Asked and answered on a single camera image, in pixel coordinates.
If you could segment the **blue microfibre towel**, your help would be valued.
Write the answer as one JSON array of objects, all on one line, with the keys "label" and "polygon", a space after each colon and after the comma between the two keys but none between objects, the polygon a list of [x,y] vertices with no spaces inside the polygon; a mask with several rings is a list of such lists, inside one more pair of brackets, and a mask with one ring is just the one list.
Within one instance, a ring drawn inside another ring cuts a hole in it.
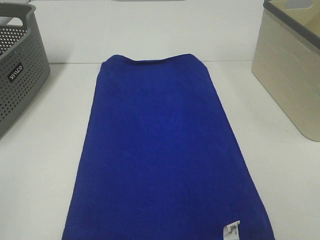
[{"label": "blue microfibre towel", "polygon": [[113,55],[97,76],[64,240],[272,240],[207,67]]}]

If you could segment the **white towel care label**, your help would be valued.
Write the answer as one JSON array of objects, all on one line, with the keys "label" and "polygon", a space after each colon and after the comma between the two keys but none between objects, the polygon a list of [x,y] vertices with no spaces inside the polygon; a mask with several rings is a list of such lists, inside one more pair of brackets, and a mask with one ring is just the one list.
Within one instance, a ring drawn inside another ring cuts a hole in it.
[{"label": "white towel care label", "polygon": [[226,225],[223,228],[223,239],[224,240],[240,240],[240,234],[239,234],[240,223],[241,222],[238,220]]}]

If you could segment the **beige plastic storage bin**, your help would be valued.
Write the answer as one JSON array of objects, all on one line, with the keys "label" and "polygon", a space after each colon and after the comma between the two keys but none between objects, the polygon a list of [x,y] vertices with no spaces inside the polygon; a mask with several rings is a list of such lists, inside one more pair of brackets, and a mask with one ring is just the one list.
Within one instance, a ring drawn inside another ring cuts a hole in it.
[{"label": "beige plastic storage bin", "polygon": [[320,2],[266,0],[252,73],[306,138],[320,140]]}]

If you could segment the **grey perforated plastic basket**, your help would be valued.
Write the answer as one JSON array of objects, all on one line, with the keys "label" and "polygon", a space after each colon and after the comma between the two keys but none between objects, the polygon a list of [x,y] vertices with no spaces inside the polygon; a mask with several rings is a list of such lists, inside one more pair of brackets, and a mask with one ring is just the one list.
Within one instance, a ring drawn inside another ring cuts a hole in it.
[{"label": "grey perforated plastic basket", "polygon": [[0,26],[0,134],[22,115],[51,69],[31,4],[1,3],[0,15],[21,25]]}]

